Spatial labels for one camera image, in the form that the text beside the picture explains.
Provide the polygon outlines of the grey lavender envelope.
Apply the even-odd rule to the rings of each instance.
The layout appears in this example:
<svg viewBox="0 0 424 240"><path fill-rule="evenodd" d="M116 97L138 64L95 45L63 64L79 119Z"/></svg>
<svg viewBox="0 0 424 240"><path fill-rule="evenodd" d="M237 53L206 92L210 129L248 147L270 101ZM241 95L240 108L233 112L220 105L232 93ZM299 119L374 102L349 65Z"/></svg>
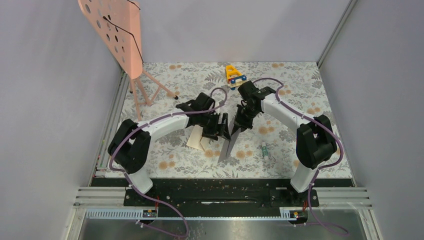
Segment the grey lavender envelope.
<svg viewBox="0 0 424 240"><path fill-rule="evenodd" d="M231 130L230 140L225 140L218 158L218 163L224 163L230 156L232 149L238 139L241 129L235 125L235 119L233 118L229 124L229 130Z"/></svg>

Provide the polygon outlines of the beige lined letter paper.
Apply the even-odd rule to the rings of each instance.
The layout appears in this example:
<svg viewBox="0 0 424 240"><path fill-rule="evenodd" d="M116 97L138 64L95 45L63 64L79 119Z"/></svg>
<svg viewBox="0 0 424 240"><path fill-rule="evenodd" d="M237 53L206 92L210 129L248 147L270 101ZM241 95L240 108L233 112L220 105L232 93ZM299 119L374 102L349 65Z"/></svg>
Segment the beige lined letter paper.
<svg viewBox="0 0 424 240"><path fill-rule="evenodd" d="M195 125L187 140L186 146L205 152L211 146L210 141L209 138L203 136L203 128L199 125Z"/></svg>

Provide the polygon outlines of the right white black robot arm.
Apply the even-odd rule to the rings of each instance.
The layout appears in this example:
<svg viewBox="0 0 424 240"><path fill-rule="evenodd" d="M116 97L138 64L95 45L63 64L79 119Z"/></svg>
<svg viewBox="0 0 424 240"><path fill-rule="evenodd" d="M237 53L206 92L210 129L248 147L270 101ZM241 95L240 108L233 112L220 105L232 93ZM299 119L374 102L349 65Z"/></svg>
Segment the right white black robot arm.
<svg viewBox="0 0 424 240"><path fill-rule="evenodd" d="M287 191L287 201L293 206L301 205L306 199L306 190L318 172L319 165L328 161L337 151L337 140L332 124L326 115L314 117L278 99L276 90L269 86L259 89L252 81L247 81L238 88L242 98L237 105L232 130L233 144L238 135L253 128L254 118L268 114L296 136L295 152L299 160L294 176L290 180L292 189Z"/></svg>

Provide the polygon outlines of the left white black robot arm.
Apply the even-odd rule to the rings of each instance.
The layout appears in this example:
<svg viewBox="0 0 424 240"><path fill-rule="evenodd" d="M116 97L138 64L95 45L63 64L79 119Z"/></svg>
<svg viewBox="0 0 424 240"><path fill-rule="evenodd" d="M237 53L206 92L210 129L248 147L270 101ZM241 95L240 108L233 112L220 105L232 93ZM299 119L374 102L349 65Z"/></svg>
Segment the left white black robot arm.
<svg viewBox="0 0 424 240"><path fill-rule="evenodd" d="M150 121L124 120L113 136L107 153L116 162L136 191L136 199L144 206L152 204L153 182L144 169L151 143L172 132L192 126L202 128L202 137L211 140L230 140L229 115L218 113L215 100L201 92L196 99L176 105L170 113Z"/></svg>

